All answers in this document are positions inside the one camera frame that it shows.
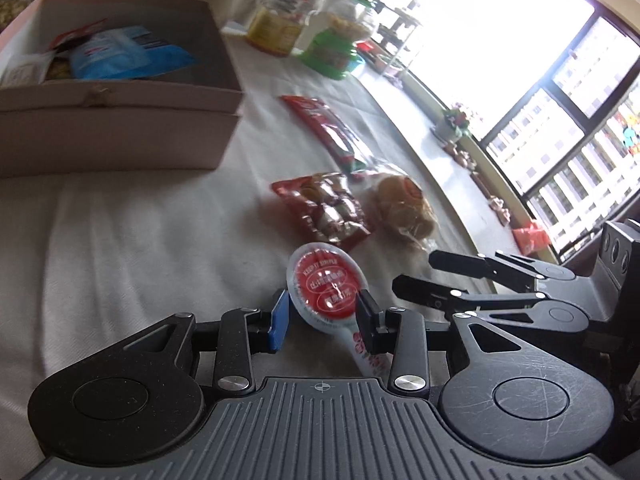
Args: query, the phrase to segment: white tablecloth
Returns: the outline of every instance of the white tablecloth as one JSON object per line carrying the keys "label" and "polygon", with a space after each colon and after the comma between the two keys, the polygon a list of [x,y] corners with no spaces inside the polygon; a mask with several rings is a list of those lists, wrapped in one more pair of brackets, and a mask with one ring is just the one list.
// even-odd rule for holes
{"label": "white tablecloth", "polygon": [[[449,223],[446,200],[354,78],[334,82],[297,59],[267,56],[239,39],[229,44],[246,97],[216,171],[0,180],[2,480],[20,478],[42,458],[27,402],[44,378],[174,312],[219,319],[226,310],[264,304],[285,285],[288,257],[304,240],[270,183],[337,167],[281,94],[324,99],[377,155],[422,185],[441,221],[439,247],[473,250],[462,226]],[[352,255],[385,306],[394,301],[394,276],[431,273],[424,256],[383,232]],[[483,286],[440,278],[469,290]],[[199,377],[206,380],[211,359],[203,361]],[[268,374],[358,373],[330,336],[299,319],[282,351],[256,356],[254,364],[259,381]]]}

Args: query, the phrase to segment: blue snack bag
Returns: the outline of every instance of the blue snack bag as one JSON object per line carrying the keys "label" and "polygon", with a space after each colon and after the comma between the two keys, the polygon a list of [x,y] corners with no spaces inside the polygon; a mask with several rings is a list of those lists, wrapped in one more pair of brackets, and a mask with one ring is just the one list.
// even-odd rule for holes
{"label": "blue snack bag", "polygon": [[69,63],[76,79],[132,79],[172,72],[196,60],[145,27],[135,26],[92,35],[71,51]]}

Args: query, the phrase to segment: pink box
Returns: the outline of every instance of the pink box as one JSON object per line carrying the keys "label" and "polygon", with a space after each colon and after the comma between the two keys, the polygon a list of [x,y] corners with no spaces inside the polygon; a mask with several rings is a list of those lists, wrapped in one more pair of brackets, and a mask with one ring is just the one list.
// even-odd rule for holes
{"label": "pink box", "polygon": [[200,169],[222,160],[242,89],[206,2],[35,0],[0,34],[15,53],[106,19],[143,25],[198,60],[154,80],[59,80],[0,89],[0,177],[75,171]]}

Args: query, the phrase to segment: red lid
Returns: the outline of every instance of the red lid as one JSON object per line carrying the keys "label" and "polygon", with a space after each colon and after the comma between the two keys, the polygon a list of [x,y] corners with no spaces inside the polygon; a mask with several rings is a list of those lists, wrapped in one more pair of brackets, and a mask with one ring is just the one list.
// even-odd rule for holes
{"label": "red lid", "polygon": [[356,294],[365,286],[347,260],[326,250],[313,250],[302,256],[294,275],[302,300],[315,313],[331,319],[352,316]]}

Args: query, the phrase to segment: metal screw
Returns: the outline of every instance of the metal screw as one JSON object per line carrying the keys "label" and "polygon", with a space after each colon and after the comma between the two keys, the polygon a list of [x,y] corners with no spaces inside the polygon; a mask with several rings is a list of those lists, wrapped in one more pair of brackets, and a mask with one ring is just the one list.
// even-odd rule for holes
{"label": "metal screw", "polygon": [[427,385],[425,380],[417,375],[401,375],[394,381],[394,384],[401,390],[409,391],[421,390]]}
{"label": "metal screw", "polygon": [[249,386],[249,379],[240,375],[228,375],[218,381],[218,386],[229,392],[239,392]]}

